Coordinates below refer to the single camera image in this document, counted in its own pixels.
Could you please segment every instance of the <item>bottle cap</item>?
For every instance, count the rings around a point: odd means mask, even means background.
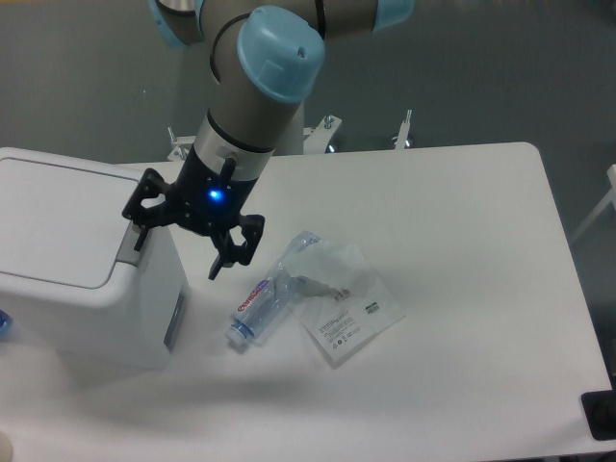
[[[226,336],[227,339],[229,339],[229,342],[231,342],[231,346],[234,348],[243,348],[248,343],[244,334],[234,325],[229,327]]]

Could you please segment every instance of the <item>white table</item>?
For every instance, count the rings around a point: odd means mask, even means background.
[[[180,165],[153,165],[170,181]],[[273,158],[245,213],[253,264],[207,272],[174,229],[193,296],[174,358],[140,372],[0,345],[14,462],[479,461],[616,449],[579,397],[609,388],[538,152],[501,144]],[[407,318],[331,370],[288,318],[227,347],[228,316],[308,229],[357,243]]]

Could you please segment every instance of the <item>machine lid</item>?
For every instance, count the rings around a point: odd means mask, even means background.
[[[96,289],[109,280],[137,181],[0,159],[0,277]]]

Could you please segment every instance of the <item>light blue joint cap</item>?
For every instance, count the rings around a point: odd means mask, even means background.
[[[163,40],[165,41],[165,43],[172,48],[184,48],[185,46],[187,46],[186,43],[180,40],[173,33],[171,28],[169,28],[169,26],[165,22],[165,19],[163,18],[163,15],[158,9],[156,0],[148,0],[148,3],[150,5],[150,10],[152,11],[152,15],[154,16],[154,20],[156,21],[156,25],[158,26],[158,30],[163,36]]]
[[[405,21],[415,8],[415,0],[378,0],[373,32]]]
[[[325,60],[325,45],[301,17],[266,6],[252,12],[240,30],[238,55],[260,91],[281,103],[294,104],[312,91]]]
[[[199,25],[201,36],[205,37],[205,34],[203,34],[203,26],[201,26],[201,10],[203,10],[203,3],[204,0],[194,0],[194,14],[196,14],[196,23]]]

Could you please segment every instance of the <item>label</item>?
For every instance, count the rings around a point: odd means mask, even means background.
[[[323,324],[318,332],[317,340],[332,352],[334,359],[372,335],[369,329],[366,330],[353,318],[348,309]]]
[[[257,297],[257,295],[261,293],[261,291],[263,291],[268,284],[269,284],[268,279],[264,279],[259,284],[257,284],[257,287],[255,287],[254,290],[250,293],[246,301],[238,307],[238,311],[240,313],[242,311],[245,311],[246,308],[248,308],[250,304],[252,303],[252,301]]]

